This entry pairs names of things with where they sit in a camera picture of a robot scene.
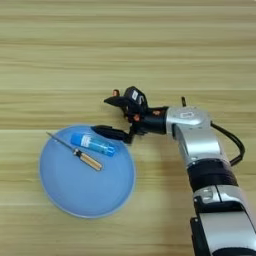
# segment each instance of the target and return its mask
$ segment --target wire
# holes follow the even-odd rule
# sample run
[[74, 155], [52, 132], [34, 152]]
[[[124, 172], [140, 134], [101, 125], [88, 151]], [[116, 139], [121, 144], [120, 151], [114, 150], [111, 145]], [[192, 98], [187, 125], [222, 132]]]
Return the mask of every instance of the wire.
[[239, 155], [237, 157], [235, 157], [234, 159], [232, 159], [230, 161], [231, 166], [234, 166], [236, 164], [238, 164], [239, 162], [241, 162], [244, 158], [244, 154], [245, 154], [245, 147], [243, 142], [233, 133], [227, 131], [226, 129], [218, 126], [217, 124], [214, 124], [213, 122], [211, 123], [211, 126], [218, 130], [219, 132], [223, 133], [224, 135], [226, 135], [230, 140], [232, 140], [238, 147], [239, 149]]

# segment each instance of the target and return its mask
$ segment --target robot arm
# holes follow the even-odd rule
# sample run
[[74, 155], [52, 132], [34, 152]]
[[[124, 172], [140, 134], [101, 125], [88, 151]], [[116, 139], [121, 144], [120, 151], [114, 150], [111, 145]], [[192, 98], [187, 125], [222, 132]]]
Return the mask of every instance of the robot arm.
[[129, 133], [95, 126], [97, 133], [126, 143], [132, 143], [135, 134], [148, 132], [167, 134], [178, 141], [194, 193], [196, 217], [190, 224], [195, 255], [256, 255], [256, 225], [231, 170], [231, 164], [242, 156], [229, 162], [208, 114], [187, 107], [184, 99], [183, 107], [149, 108], [136, 87], [128, 88], [122, 97], [114, 90], [105, 102], [120, 107], [132, 125]]
[[194, 107], [169, 108], [166, 131], [179, 142], [194, 192], [195, 255], [256, 255], [253, 216], [208, 115]]

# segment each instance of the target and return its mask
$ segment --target black mount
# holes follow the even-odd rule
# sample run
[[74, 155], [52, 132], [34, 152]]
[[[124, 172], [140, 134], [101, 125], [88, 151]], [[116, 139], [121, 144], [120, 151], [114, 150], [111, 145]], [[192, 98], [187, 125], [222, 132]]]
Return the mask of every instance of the black mount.
[[126, 89], [123, 96], [119, 90], [113, 91], [113, 96], [104, 100], [112, 106], [119, 107], [124, 118], [131, 124], [129, 133], [114, 129], [111, 126], [97, 125], [92, 129], [107, 138], [122, 140], [131, 144], [134, 135], [144, 135], [148, 132], [166, 133], [166, 110], [168, 107], [149, 108], [145, 94], [136, 87]]

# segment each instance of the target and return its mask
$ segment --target wooden table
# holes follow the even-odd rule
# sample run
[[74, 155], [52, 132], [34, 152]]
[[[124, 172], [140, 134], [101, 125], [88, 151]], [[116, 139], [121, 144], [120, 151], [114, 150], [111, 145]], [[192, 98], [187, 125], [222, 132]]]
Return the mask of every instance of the wooden table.
[[[0, 254], [193, 255], [192, 192], [177, 145], [136, 138], [136, 190], [117, 214], [83, 220], [47, 199], [38, 179], [45, 131], [76, 123], [127, 129], [103, 104], [135, 85], [151, 106], [189, 104], [236, 133], [234, 168], [256, 210], [256, 2], [0, 2]], [[236, 148], [221, 137], [230, 157]]]

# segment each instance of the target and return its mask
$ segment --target blue bowl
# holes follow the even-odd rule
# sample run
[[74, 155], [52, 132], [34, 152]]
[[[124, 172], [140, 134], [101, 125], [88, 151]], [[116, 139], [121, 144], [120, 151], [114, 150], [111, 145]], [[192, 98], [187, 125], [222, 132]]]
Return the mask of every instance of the blue bowl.
[[76, 125], [56, 135], [70, 144], [73, 133], [87, 133], [112, 143], [113, 157], [79, 148], [103, 165], [100, 172], [83, 163], [72, 151], [50, 138], [41, 154], [39, 175], [50, 200], [63, 211], [81, 218], [115, 213], [131, 195], [136, 179], [133, 160], [123, 142], [106, 139], [90, 126]]

